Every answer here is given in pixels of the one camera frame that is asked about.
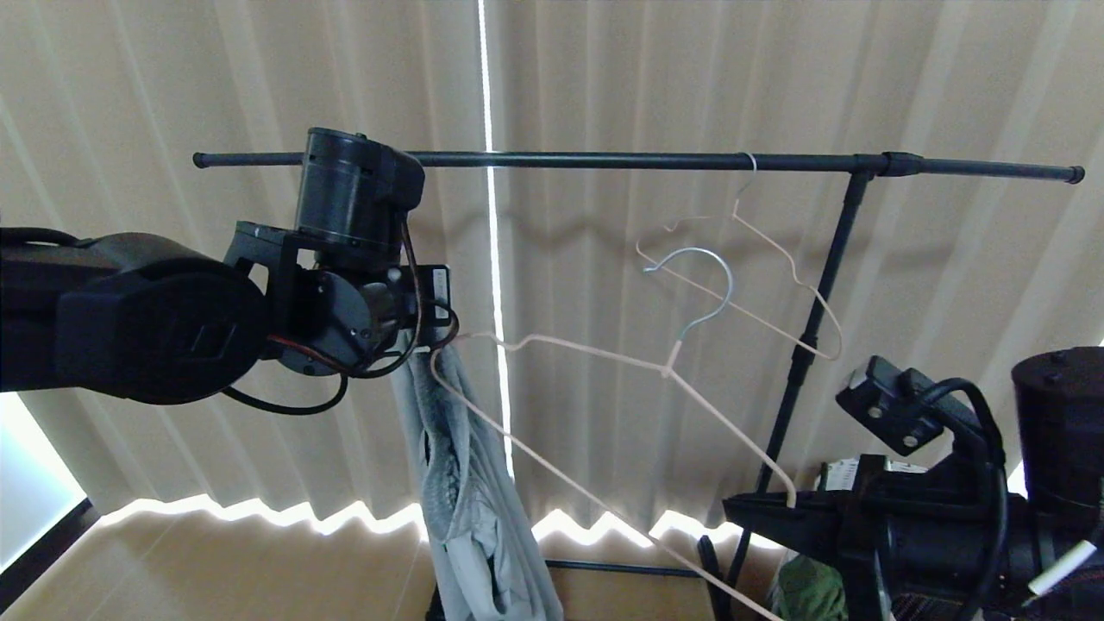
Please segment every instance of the green cloth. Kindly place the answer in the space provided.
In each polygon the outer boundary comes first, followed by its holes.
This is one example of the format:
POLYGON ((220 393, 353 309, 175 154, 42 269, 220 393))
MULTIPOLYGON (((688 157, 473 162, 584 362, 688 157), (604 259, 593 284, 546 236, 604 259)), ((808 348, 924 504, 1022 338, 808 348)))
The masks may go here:
POLYGON ((798 556, 782 566, 773 589, 774 613, 786 621, 847 621, 839 571, 798 556))

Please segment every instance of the clothes rack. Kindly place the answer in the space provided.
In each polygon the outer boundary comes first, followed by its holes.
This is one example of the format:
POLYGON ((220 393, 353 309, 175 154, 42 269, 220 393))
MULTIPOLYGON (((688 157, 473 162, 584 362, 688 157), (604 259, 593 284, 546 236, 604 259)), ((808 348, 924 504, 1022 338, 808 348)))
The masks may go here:
MULTIPOLYGON (((618 169, 618 170, 752 170, 752 158, 743 152, 732 154, 687 154, 687 152, 599 152, 599 151, 407 151, 425 168, 566 168, 566 169, 618 169)), ((1041 166, 1001 161, 930 159, 910 152, 885 151, 858 155, 788 155, 754 154, 757 170, 788 172, 846 172, 850 175, 843 203, 836 222, 828 256, 820 273, 817 290, 827 301, 840 264, 847 251, 851 229, 862 204, 867 186, 878 177, 907 177, 913 175, 958 175, 968 177, 1004 177, 1012 179, 1048 179, 1078 183, 1084 179, 1085 170, 1080 166, 1041 166)), ((192 158, 198 168, 215 166, 299 166, 302 152, 265 154, 202 154, 192 158)), ((805 330, 800 340, 816 347, 817 334, 824 318, 824 306, 814 301, 809 309, 805 330)), ((790 357, 789 373, 778 414, 771 430, 766 453, 776 460, 785 442, 802 386, 813 366, 815 356, 795 346, 790 357)), ((755 490, 766 493, 771 483, 771 470, 761 466, 755 490)), ((729 585, 735 585, 747 556, 752 533, 744 529, 736 547, 735 556, 724 576, 729 585)), ((712 541, 708 536, 698 541, 698 554, 702 567, 715 577, 722 577, 720 564, 712 541)), ((556 566, 573 569, 599 571, 641 572, 637 566, 619 568, 615 564, 590 564, 572 561, 556 566)), ((731 600, 720 589, 710 587, 710 600, 716 621, 730 621, 731 600)))

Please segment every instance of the light blue cloth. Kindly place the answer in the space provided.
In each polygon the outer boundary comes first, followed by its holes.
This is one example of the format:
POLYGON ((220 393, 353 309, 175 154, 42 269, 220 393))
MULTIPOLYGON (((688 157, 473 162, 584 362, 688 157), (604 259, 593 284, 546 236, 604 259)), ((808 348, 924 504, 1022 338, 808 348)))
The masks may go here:
MULTIPOLYGON (((399 347, 405 347, 406 335, 399 347)), ((438 370, 474 403, 459 356, 438 370)), ((391 373, 449 621, 562 621, 563 608, 506 471, 502 438, 446 391, 414 354, 391 373)))

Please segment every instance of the floor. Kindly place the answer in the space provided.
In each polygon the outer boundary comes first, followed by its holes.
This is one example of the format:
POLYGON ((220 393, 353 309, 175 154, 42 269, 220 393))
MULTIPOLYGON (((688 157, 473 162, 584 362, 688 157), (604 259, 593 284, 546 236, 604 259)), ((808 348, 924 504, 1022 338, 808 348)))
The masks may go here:
MULTIPOLYGON (((681 534, 680 546, 689 546, 681 534)), ((553 535, 548 557, 656 564, 626 540, 584 547, 553 535)), ((777 554, 760 562, 776 562, 777 554)), ((553 570, 566 615, 711 619, 697 579, 553 570)), ((761 592, 764 580, 742 588, 761 592)), ((390 619, 421 621, 433 567, 413 526, 378 535, 351 520, 322 535, 306 523, 257 516, 224 522, 205 512, 141 513, 97 524, 0 621, 390 619)))

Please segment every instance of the clothes hanger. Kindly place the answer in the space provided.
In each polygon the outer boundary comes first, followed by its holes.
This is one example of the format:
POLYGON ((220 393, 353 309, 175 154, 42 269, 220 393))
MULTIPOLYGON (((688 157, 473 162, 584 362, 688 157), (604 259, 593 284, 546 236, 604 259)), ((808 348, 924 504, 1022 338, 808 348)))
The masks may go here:
MULTIPOLYGON (((775 472, 775 474, 778 475, 778 478, 782 480, 783 484, 785 484, 785 486, 786 486, 786 506, 793 508, 794 505, 796 504, 796 498, 797 498, 797 490, 794 486, 793 480, 786 474, 785 471, 782 470, 782 467, 778 466, 777 463, 775 463, 774 460, 772 460, 769 456, 767 456, 767 454, 762 449, 760 449, 754 442, 752 442, 752 440, 750 438, 747 438, 747 435, 744 434, 744 432, 741 431, 739 427, 736 427, 735 424, 733 424, 732 421, 730 421, 728 418, 725 418, 716 408, 714 408, 709 401, 707 401, 704 397, 702 397, 701 394, 699 394, 698 391, 694 390, 693 387, 691 387, 684 379, 682 379, 682 377, 673 369, 675 361, 678 358, 679 350, 682 348, 682 341, 686 338, 687 331, 690 328, 692 328, 692 327, 694 327, 694 326, 701 324, 702 322, 705 322, 705 320, 708 320, 708 319, 710 319, 712 317, 715 317, 719 313, 721 313, 721 310, 723 310, 724 307, 731 303, 732 292, 735 288, 734 278, 732 276, 732 269, 729 267, 729 264, 725 263, 725 261, 723 259, 721 259, 721 256, 718 255, 716 253, 714 253, 712 251, 709 251, 709 250, 705 250, 705 249, 702 249, 702 248, 697 248, 697 246, 689 246, 689 248, 683 248, 683 249, 676 250, 675 252, 671 252, 666 257, 664 257, 662 261, 659 261, 658 263, 655 262, 655 261, 651 261, 652 265, 649 265, 648 267, 645 267, 644 272, 645 273, 652 273, 652 272, 656 272, 658 270, 665 269, 665 265, 667 264, 668 261, 670 261, 675 256, 678 256, 680 254, 688 253, 688 252, 699 252, 699 253, 705 254, 705 255, 714 259, 718 263, 720 263, 721 266, 724 269, 724 274, 725 274, 725 276, 728 278, 728 282, 729 282, 729 288, 728 288, 728 292, 724 294, 724 296, 721 297, 721 304, 715 309, 713 309, 710 313, 708 313, 708 314, 705 314, 705 315, 703 315, 703 316, 701 316, 701 317, 699 317, 699 318, 697 318, 697 319, 688 323, 682 328, 682 330, 679 333, 678 340, 676 340, 673 347, 671 347, 671 352, 667 357, 667 364, 665 364, 665 365, 657 365, 655 362, 650 362, 650 361, 647 361, 647 360, 640 360, 640 359, 637 359, 637 358, 631 358, 629 356, 624 356, 622 354, 615 354, 613 351, 607 351, 605 349, 598 349, 596 347, 590 347, 587 345, 582 345, 582 344, 578 344, 578 343, 573 343, 573 341, 570 341, 570 340, 565 340, 565 339, 562 339, 562 338, 556 338, 556 337, 552 337, 552 336, 548 336, 548 335, 542 335, 542 334, 530 334, 529 336, 522 338, 517 344, 510 344, 510 343, 506 343, 503 340, 500 340, 492 333, 475 333, 475 334, 458 335, 455 340, 464 340, 464 339, 471 339, 471 338, 488 338, 488 339, 493 340, 495 343, 497 343, 499 345, 499 347, 502 347, 503 349, 506 349, 507 352, 517 351, 517 350, 526 347, 530 343, 548 343, 548 344, 551 344, 551 345, 556 345, 556 346, 560 346, 560 347, 565 347, 567 349, 575 349, 577 351, 583 351, 585 354, 590 354, 592 356, 597 356, 599 358, 607 358, 607 359, 616 360, 616 361, 625 364, 625 365, 630 365, 630 366, 634 366, 634 367, 640 367, 640 368, 644 368, 644 369, 650 369, 650 370, 657 371, 661 377, 673 380, 687 394, 689 394, 694 401, 697 401, 699 406, 701 406, 702 408, 704 408, 705 411, 708 411, 714 418, 716 418, 719 421, 721 421, 729 429, 729 431, 731 431, 733 434, 735 434, 735 436, 739 438, 741 442, 743 442, 749 449, 752 450, 752 452, 754 452, 761 460, 763 460, 763 463, 765 463, 772 471, 775 472)), ((491 428, 493 428, 496 431, 498 431, 502 436, 507 438, 516 446, 518 446, 519 449, 521 449, 522 451, 524 451, 529 456, 531 456, 534 460, 537 460, 537 463, 539 463, 540 465, 544 466, 549 472, 551 472, 552 474, 554 474, 558 477, 560 477, 564 483, 566 483, 566 484, 571 485, 572 487, 574 487, 578 493, 581 493, 584 496, 586 496, 594 504, 596 504, 599 507, 602 507, 603 509, 609 512, 611 514, 613 514, 614 516, 616 516, 618 519, 620 519, 626 525, 629 525, 629 527, 633 528, 634 530, 636 530, 639 535, 641 535, 641 536, 647 537, 648 539, 650 539, 651 543, 656 544, 656 546, 658 546, 661 550, 664 550, 665 552, 667 552, 668 555, 670 555, 671 558, 673 558, 675 560, 679 561, 681 565, 683 565, 684 567, 687 567, 688 569, 690 569, 694 573, 701 576, 709 583, 711 583, 714 587, 721 589, 723 592, 728 593, 729 596, 731 596, 735 600, 740 601, 744 606, 747 606, 749 608, 753 609, 755 612, 762 614, 766 619, 769 619, 772 621, 783 621, 782 619, 779 619, 775 614, 771 613, 771 611, 766 610, 765 608, 763 608, 762 606, 760 606, 757 602, 755 602, 754 600, 752 600, 747 596, 745 596, 745 594, 741 593, 740 591, 733 589, 732 587, 725 585, 722 580, 718 579, 712 573, 705 571, 704 569, 702 569, 701 567, 699 567, 698 565, 696 565, 694 562, 690 561, 689 559, 687 559, 686 557, 683 557, 682 555, 680 555, 678 551, 671 549, 670 546, 664 544, 657 537, 652 537, 650 534, 648 534, 648 533, 646 533, 644 530, 640 530, 640 529, 636 528, 635 526, 631 526, 631 522, 629 522, 628 518, 626 518, 624 515, 622 515, 615 508, 613 508, 612 506, 609 506, 602 498, 599 498, 598 496, 594 495, 588 490, 586 490, 585 487, 583 487, 582 485, 580 485, 578 483, 576 483, 573 478, 571 478, 570 476, 567 476, 566 474, 564 474, 563 471, 561 471, 560 469, 558 469, 554 465, 552 465, 548 460, 545 460, 544 457, 542 457, 540 455, 540 453, 538 453, 537 451, 534 451, 533 449, 531 449, 528 444, 526 444, 524 442, 522 442, 521 440, 519 440, 518 438, 516 438, 513 434, 511 434, 508 431, 506 431, 506 429, 503 429, 497 421, 495 421, 495 419, 492 419, 491 417, 487 415, 486 412, 484 412, 481 409, 479 409, 478 406, 476 406, 475 403, 473 403, 467 397, 464 396, 464 393, 461 393, 459 390, 457 390, 455 387, 453 387, 450 383, 448 383, 440 376, 440 373, 437 371, 437 357, 440 355, 440 351, 442 351, 440 349, 434 350, 433 355, 429 357, 429 371, 433 373, 434 379, 436 379, 437 382, 440 383, 440 386, 445 388, 445 390, 447 390, 448 392, 450 392, 454 397, 456 397, 465 406, 467 406, 468 409, 471 410, 476 415, 478 415, 484 421, 486 421, 487 424, 489 424, 491 428)))
MULTIPOLYGON (((824 296, 820 295, 820 292, 817 291, 817 288, 815 286, 813 286, 813 285, 810 285, 810 284, 808 284, 806 282, 803 282, 803 281, 798 280, 798 277, 797 277, 797 263, 794 261, 793 255, 790 255, 789 252, 786 251, 786 249, 782 248, 782 245, 778 244, 778 242, 776 242, 773 239, 771 239, 771 236, 767 235, 766 233, 764 233, 763 231, 760 231, 758 229, 756 229, 754 225, 752 225, 751 222, 744 220, 737 213, 737 211, 740 209, 740 197, 741 197, 741 194, 743 194, 744 190, 746 190, 747 187, 752 185, 752 181, 755 180, 755 175, 758 172, 758 162, 755 160, 755 156, 752 155, 752 154, 744 154, 744 155, 746 155, 752 160, 752 177, 751 177, 751 179, 747 180, 747 182, 745 182, 736 191, 736 200, 735 200, 735 203, 732 206, 732 214, 731 215, 689 215, 689 217, 686 217, 686 218, 680 218, 679 220, 675 221, 675 223, 671 224, 671 225, 666 225, 665 224, 664 225, 664 230, 666 230, 668 233, 673 233, 679 228, 679 224, 681 224, 681 223, 683 223, 683 222, 686 222, 688 220, 724 220, 724 221, 735 220, 737 223, 742 224, 747 230, 750 230, 751 232, 755 233, 760 239, 762 239, 766 243, 771 244, 775 250, 777 250, 783 255, 785 255, 785 257, 786 257, 787 261, 789 261, 790 277, 794 280, 794 282, 798 286, 802 286, 802 287, 807 288, 810 292, 813 292, 813 295, 816 296, 817 301, 820 302, 820 305, 824 307, 825 312, 828 314, 828 318, 831 320, 832 326, 836 328, 836 336, 837 336, 837 339, 838 339, 836 341, 836 351, 834 354, 825 354, 824 351, 817 349, 816 347, 813 347, 811 345, 803 343, 802 339, 799 339, 798 337, 796 337, 796 336, 787 333, 786 330, 784 330, 784 329, 775 326, 771 322, 767 322, 766 319, 760 317, 758 315, 752 313, 751 310, 744 308, 743 306, 740 306, 735 302, 731 302, 730 301, 728 303, 729 306, 732 306, 736 310, 743 313, 744 315, 747 315, 749 317, 751 317, 752 319, 755 319, 760 324, 763 324, 765 327, 774 330, 778 335, 781 335, 781 336, 785 337, 786 339, 793 341, 798 347, 802 347, 802 348, 806 349, 807 351, 809 351, 809 354, 813 354, 815 356, 819 356, 819 357, 821 357, 821 358, 824 358, 826 360, 836 360, 836 359, 839 358, 840 354, 843 352, 843 328, 840 327, 839 319, 837 319, 836 318, 836 314, 832 313, 831 306, 828 306, 828 302, 824 298, 824 296)), ((643 239, 644 239, 644 236, 641 235, 640 238, 637 238, 637 240, 636 240, 636 253, 639 254, 645 261, 655 264, 656 260, 652 259, 652 257, 650 257, 650 256, 648 256, 647 254, 645 254, 645 252, 643 250, 640 250, 640 241, 643 239)), ((718 294, 716 292, 714 292, 714 291, 710 290, 709 287, 707 287, 704 285, 701 285, 701 284, 699 284, 699 283, 697 283, 697 282, 694 282, 694 281, 692 281, 692 280, 683 276, 682 274, 679 274, 678 272, 671 270, 670 267, 664 267, 664 271, 667 272, 668 274, 671 274, 675 277, 677 277, 677 278, 686 282, 687 284, 692 285, 692 286, 694 286, 694 287, 697 287, 697 288, 699 288, 699 290, 701 290, 701 291, 703 291, 703 292, 712 295, 713 297, 715 297, 718 299, 721 299, 721 295, 718 294)))

